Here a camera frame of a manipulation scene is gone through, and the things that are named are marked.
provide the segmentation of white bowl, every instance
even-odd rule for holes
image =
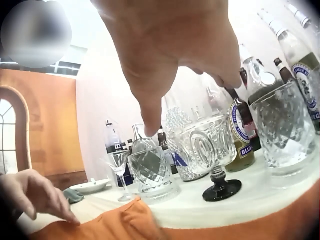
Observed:
[[[94,179],[92,179],[91,182],[73,185],[70,187],[70,189],[77,190],[78,192],[83,194],[96,192],[96,191],[102,190],[109,181],[110,179],[103,179],[98,181],[95,181]]]

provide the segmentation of gray cloth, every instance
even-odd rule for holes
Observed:
[[[80,202],[84,198],[84,196],[77,190],[70,188],[64,189],[62,192],[64,197],[68,199],[69,204]]]

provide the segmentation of arched window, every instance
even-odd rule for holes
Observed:
[[[16,114],[12,105],[0,99],[0,172],[18,172],[15,144]]]
[[[0,87],[0,172],[28,168],[26,108],[16,92]]]

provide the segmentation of orange fabric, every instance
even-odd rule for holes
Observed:
[[[288,207],[241,224],[206,229],[161,229],[148,206],[137,198],[80,226],[58,221],[30,237],[32,240],[300,240],[318,217],[319,180]]]

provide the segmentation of orange wall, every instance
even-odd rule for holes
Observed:
[[[32,168],[45,176],[83,171],[75,79],[0,69],[0,86],[19,92],[28,107]]]

